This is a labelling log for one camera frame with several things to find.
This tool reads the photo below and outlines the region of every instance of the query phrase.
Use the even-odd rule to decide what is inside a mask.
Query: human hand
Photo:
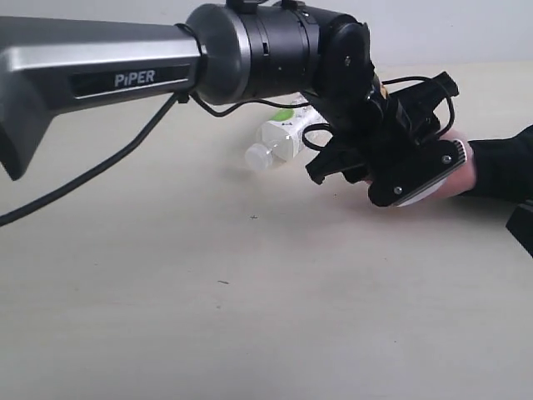
[[[465,145],[466,163],[454,171],[443,182],[440,182],[438,187],[428,189],[422,193],[422,195],[417,196],[415,199],[402,206],[418,203],[421,200],[452,198],[473,189],[476,185],[474,152],[465,135],[455,129],[451,129],[441,138],[441,140],[460,140]]]

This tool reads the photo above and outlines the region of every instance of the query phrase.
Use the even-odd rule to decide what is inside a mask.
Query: white bottle cap
[[[252,144],[244,154],[244,159],[254,171],[264,171],[274,163],[271,149],[261,143]]]

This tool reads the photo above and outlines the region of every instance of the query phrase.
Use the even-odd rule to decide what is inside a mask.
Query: green label
[[[294,110],[280,110],[274,117],[272,117],[272,121],[276,123],[283,123],[285,121],[288,121],[292,117],[294,117]]]

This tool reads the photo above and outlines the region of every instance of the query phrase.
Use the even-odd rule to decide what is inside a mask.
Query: tabletop
[[[533,63],[447,71],[456,128],[533,123]],[[0,212],[125,145],[158,97],[58,117]],[[451,199],[380,209],[366,185],[243,153],[273,110],[175,106],[126,160],[0,230],[6,400],[533,398],[533,267],[513,207]],[[446,110],[439,111],[446,119]]]

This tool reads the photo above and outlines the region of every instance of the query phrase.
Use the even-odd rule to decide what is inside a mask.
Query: black label on arm
[[[189,66],[158,67],[130,71],[93,72],[73,75],[72,91],[77,98],[144,88],[161,83],[180,82],[189,77]]]

